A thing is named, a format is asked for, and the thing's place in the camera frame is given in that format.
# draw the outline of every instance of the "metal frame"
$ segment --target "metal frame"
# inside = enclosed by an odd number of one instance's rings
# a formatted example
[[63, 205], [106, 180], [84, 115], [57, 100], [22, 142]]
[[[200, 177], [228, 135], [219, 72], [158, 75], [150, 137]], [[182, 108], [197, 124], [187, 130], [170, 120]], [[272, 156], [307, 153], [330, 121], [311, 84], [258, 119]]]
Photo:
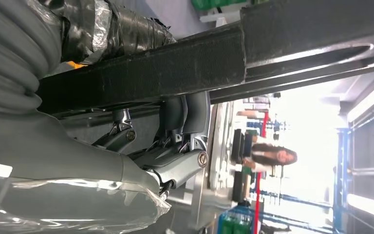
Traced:
[[242, 9], [238, 23], [47, 77], [37, 93], [41, 111], [68, 117], [201, 90], [220, 103], [370, 71], [374, 1], [272, 0]]

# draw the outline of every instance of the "gray hose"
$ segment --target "gray hose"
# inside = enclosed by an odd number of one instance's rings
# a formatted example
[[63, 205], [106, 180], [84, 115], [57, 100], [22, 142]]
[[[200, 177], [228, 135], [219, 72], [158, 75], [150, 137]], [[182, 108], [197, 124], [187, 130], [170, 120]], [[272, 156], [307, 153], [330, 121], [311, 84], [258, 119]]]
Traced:
[[0, 0], [0, 112], [23, 113], [36, 109], [38, 78], [60, 59], [58, 28], [47, 24], [26, 2]]
[[62, 48], [71, 46], [66, 32], [73, 24], [38, 0], [0, 0], [0, 163], [13, 166], [11, 176], [18, 178], [123, 181], [157, 193], [157, 181], [127, 156], [75, 141], [59, 121], [36, 111], [39, 79], [59, 64]]

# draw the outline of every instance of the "black beam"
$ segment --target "black beam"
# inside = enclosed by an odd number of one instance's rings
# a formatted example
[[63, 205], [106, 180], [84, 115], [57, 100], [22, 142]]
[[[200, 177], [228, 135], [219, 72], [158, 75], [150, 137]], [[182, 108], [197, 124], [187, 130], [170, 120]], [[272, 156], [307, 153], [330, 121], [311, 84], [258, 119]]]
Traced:
[[39, 110], [49, 114], [155, 102], [162, 97], [243, 82], [242, 32], [226, 27], [152, 51], [101, 62], [41, 81]]

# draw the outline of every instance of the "green bottle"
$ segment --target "green bottle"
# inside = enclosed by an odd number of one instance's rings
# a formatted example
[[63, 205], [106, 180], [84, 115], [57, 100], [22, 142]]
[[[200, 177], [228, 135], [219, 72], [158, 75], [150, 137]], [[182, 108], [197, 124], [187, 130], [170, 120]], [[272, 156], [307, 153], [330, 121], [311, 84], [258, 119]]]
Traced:
[[233, 234], [234, 229], [234, 217], [232, 217], [230, 214], [227, 214], [227, 216], [222, 220], [222, 234]]

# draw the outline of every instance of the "plastic wrap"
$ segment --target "plastic wrap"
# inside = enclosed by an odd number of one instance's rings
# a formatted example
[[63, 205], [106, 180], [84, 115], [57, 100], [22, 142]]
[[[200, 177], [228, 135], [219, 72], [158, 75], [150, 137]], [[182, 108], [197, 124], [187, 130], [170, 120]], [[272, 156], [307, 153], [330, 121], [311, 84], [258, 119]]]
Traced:
[[0, 184], [0, 233], [122, 234], [147, 227], [170, 209], [130, 183], [12, 179], [7, 187]]
[[107, 0], [40, 2], [62, 20], [62, 61], [92, 64], [176, 42], [159, 21]]
[[108, 33], [110, 31], [112, 11], [103, 0], [95, 0], [95, 21], [93, 33], [93, 50], [88, 51], [89, 56], [82, 62], [92, 64], [100, 60], [108, 47]]

